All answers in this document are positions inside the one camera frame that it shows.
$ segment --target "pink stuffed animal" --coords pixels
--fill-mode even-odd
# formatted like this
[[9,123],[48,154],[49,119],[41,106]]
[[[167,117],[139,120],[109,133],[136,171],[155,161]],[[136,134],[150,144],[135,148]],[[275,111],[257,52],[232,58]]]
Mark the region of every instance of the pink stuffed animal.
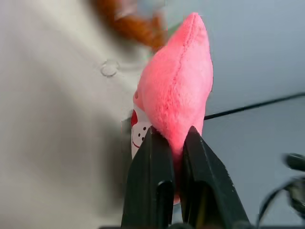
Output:
[[168,140],[179,176],[185,138],[192,125],[202,133],[212,85],[207,31],[200,16],[192,13],[141,75],[133,97],[132,145],[140,147],[147,129],[153,125]]

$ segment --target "cartoon face print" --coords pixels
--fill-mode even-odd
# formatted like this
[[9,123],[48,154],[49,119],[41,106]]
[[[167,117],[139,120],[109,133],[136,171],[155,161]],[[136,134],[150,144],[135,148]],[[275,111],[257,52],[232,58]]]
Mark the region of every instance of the cartoon face print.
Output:
[[151,123],[148,118],[140,108],[134,106],[131,117],[132,126],[132,158],[135,156],[136,152],[140,148],[147,130],[151,127]]

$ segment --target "gray wall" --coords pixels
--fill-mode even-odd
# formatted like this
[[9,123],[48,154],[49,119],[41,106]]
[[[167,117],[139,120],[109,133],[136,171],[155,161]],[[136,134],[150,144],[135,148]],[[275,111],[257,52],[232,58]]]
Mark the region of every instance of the gray wall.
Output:
[[208,115],[305,91],[304,10],[303,0],[168,1],[169,27],[198,12],[208,30]]

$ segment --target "person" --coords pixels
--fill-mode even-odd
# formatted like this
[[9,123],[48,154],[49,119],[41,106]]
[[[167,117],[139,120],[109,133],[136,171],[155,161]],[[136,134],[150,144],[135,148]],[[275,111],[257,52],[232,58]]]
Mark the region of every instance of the person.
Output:
[[151,48],[82,0],[3,0],[0,11],[0,228],[119,226],[122,122]]

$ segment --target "plush fabric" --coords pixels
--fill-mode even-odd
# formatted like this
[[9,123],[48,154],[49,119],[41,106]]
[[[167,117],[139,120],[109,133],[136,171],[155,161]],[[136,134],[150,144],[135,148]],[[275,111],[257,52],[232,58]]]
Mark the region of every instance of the plush fabric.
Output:
[[176,171],[190,127],[193,125],[202,132],[212,84],[207,31],[201,17],[192,13],[150,60],[133,97],[134,103],[168,140]]

